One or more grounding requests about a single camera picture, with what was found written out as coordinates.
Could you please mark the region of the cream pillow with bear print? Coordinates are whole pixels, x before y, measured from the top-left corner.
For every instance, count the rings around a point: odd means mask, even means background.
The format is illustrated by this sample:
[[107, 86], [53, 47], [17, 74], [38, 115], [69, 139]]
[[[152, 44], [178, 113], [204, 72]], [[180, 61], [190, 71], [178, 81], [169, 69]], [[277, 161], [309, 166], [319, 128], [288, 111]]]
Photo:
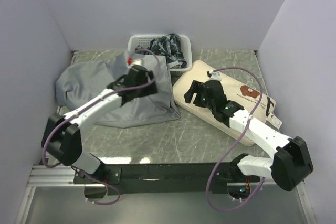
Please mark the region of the cream pillow with bear print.
[[[225, 132], [230, 137], [237, 139], [240, 136], [240, 133], [238, 131], [228, 128], [223, 123], [215, 120], [209, 109], [200, 108], [192, 103], [185, 102], [184, 94], [189, 90], [192, 81], [207, 81], [207, 72], [210, 70], [213, 70], [211, 66], [200, 60], [195, 61], [192, 64], [191, 69], [182, 74], [182, 76], [173, 85], [174, 101], [182, 108], [188, 110], [189, 112], [198, 116], [212, 126]], [[224, 93], [227, 96], [227, 99], [233, 100], [242, 105], [248, 111], [251, 111], [259, 99], [259, 89], [251, 88], [248, 85], [236, 79], [233, 79], [224, 73], [221, 73], [220, 75], [222, 78], [221, 84], [223, 86]], [[264, 91], [261, 104], [259, 105], [258, 109], [253, 113], [254, 117], [259, 119], [263, 123], [266, 123], [266, 121], [271, 118], [271, 116], [273, 116], [275, 105], [275, 100], [266, 95], [266, 92]]]

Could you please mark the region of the grey pillowcase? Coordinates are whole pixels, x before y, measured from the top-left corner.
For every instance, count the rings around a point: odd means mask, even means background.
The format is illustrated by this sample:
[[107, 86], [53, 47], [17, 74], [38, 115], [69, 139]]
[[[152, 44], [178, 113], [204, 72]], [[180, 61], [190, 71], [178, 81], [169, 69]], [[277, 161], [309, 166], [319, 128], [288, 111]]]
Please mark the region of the grey pillowcase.
[[[55, 83], [59, 106], [75, 110], [96, 97], [108, 84], [128, 72], [129, 55], [129, 51], [124, 51], [113, 59], [85, 61], [69, 66]], [[160, 73], [156, 77], [158, 93], [134, 99], [106, 113], [95, 124], [124, 129], [178, 120], [181, 114], [174, 102], [171, 76], [165, 58], [140, 54], [133, 58], [141, 60], [141, 64], [149, 70], [160, 66]]]

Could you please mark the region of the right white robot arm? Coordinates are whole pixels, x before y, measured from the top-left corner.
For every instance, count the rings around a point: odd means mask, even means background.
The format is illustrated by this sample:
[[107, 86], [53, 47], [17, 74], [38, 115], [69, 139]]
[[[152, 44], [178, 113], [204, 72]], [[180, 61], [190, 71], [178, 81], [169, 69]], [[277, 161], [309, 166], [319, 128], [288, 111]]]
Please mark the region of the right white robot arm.
[[241, 154], [232, 161], [230, 175], [241, 182], [247, 176], [272, 178], [285, 191], [293, 190], [313, 172], [306, 142], [281, 134], [249, 114], [244, 107], [226, 98], [219, 81], [192, 81], [184, 94], [186, 103], [207, 108], [216, 121], [238, 131], [262, 148], [267, 158]]

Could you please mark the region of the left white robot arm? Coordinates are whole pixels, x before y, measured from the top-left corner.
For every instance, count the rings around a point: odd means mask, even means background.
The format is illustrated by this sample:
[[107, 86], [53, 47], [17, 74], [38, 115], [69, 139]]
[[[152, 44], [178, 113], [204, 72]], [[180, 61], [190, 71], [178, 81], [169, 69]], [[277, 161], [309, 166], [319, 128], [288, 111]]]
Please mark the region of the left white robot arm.
[[106, 177], [105, 163], [82, 148], [81, 135], [108, 112], [126, 103], [158, 92], [153, 71], [140, 65], [129, 67], [128, 73], [108, 84], [96, 97], [64, 115], [49, 116], [41, 141], [42, 162], [49, 153], [59, 164], [76, 168], [93, 183]]

